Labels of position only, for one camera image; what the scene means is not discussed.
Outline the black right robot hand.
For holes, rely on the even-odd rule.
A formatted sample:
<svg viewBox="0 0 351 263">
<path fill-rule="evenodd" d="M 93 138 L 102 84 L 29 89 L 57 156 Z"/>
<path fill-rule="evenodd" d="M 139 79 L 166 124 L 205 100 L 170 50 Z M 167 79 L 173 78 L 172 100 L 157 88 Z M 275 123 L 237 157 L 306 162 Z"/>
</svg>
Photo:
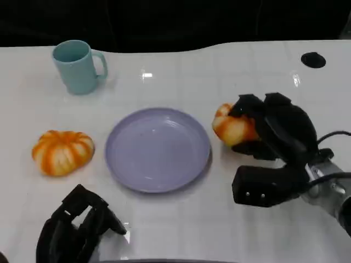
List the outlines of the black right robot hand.
<svg viewBox="0 0 351 263">
<path fill-rule="evenodd" d="M 258 139 L 232 146 L 234 152 L 305 167 L 318 151 L 316 130 L 309 116 L 280 93 L 267 93 L 264 100 L 253 94 L 240 95 L 229 116 L 247 117 L 254 122 L 258 135 Z"/>
</svg>

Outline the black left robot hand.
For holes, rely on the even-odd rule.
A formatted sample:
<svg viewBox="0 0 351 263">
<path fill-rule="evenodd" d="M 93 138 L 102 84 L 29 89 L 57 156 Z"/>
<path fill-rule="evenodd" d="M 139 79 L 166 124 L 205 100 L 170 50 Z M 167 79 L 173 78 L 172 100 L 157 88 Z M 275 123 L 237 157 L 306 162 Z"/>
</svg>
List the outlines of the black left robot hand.
<svg viewBox="0 0 351 263">
<path fill-rule="evenodd" d="M 109 204 L 78 184 L 45 222 L 36 247 L 36 262 L 89 262 L 107 230 L 127 233 Z"/>
</svg>

